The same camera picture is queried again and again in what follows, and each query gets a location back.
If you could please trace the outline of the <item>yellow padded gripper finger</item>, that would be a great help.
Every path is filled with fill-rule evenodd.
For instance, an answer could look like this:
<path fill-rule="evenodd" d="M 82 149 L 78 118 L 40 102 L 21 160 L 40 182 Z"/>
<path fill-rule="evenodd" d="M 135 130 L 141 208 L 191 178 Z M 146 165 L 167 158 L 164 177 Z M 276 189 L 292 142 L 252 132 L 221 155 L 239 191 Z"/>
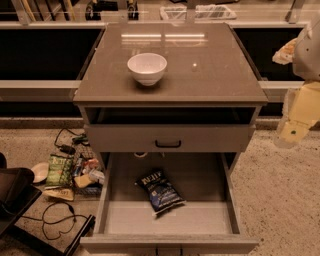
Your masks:
<path fill-rule="evenodd" d="M 274 137 L 274 144 L 279 148 L 293 148 L 300 143 L 308 132 L 309 127 L 303 123 L 280 120 Z"/>

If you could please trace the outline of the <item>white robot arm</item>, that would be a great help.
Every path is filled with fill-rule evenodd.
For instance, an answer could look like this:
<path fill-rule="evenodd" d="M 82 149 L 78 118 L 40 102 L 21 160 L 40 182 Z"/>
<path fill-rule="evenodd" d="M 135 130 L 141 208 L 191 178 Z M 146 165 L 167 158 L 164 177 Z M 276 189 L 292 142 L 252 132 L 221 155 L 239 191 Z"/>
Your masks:
<path fill-rule="evenodd" d="M 293 64 L 293 73 L 304 80 L 285 95 L 282 118 L 274 144 L 296 146 L 320 120 L 320 14 L 317 13 L 297 38 L 282 46 L 272 57 L 278 64 Z"/>

